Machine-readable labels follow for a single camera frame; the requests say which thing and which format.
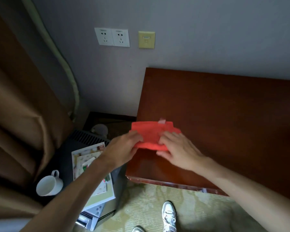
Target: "electrical socket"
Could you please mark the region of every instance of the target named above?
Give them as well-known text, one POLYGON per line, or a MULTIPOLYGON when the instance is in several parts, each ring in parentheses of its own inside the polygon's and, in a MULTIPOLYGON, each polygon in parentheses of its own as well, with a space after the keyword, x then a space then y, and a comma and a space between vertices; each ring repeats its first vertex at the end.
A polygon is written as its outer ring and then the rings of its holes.
POLYGON ((129 31, 127 29, 112 29, 114 46, 130 47, 129 31))
POLYGON ((110 28, 95 27, 99 45, 114 45, 112 31, 110 28))

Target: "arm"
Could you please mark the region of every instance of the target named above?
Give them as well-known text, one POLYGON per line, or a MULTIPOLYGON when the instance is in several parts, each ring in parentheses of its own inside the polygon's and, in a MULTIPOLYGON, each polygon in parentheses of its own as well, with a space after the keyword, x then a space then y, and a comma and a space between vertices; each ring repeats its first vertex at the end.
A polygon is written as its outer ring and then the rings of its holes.
POLYGON ((133 146, 142 140, 137 132, 114 138, 89 168, 47 204, 21 232, 71 231, 79 213, 103 178, 129 161, 136 152, 133 146))
POLYGON ((290 199, 204 156, 183 134, 165 132, 157 152, 178 167, 193 171, 222 189, 269 232, 290 231, 290 199))

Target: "forearm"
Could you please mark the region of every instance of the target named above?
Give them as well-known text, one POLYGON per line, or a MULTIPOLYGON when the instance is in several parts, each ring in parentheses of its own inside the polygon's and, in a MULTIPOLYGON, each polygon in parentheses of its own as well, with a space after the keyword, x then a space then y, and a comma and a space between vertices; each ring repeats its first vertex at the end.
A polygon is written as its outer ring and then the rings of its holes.
POLYGON ((232 197, 270 232, 290 231, 290 200, 210 160, 201 175, 232 197))
POLYGON ((79 178, 47 204, 21 232, 71 231, 93 191, 113 169, 114 166, 103 156, 97 158, 79 178))

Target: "hand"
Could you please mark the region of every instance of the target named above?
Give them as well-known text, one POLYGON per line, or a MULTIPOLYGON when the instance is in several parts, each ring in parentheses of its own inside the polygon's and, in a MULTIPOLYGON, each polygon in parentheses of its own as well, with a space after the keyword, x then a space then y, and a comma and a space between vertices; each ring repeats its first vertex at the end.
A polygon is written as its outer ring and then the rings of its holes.
POLYGON ((194 171, 200 175, 205 163, 210 159, 204 156, 182 133, 166 131, 160 137, 159 144, 165 144, 169 153, 157 151, 158 156, 182 169, 194 171))
POLYGON ((99 158, 110 164, 115 169, 132 159, 137 148, 133 148, 137 142, 142 142, 143 137, 137 131, 114 138, 99 158))

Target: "beige wall plate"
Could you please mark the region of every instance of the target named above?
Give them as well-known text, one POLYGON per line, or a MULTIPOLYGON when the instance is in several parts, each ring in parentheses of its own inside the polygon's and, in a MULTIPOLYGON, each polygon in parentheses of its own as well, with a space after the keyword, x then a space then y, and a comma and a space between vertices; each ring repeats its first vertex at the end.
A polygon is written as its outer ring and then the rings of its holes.
POLYGON ((155 48, 155 32, 139 31, 139 48, 154 49, 155 48))

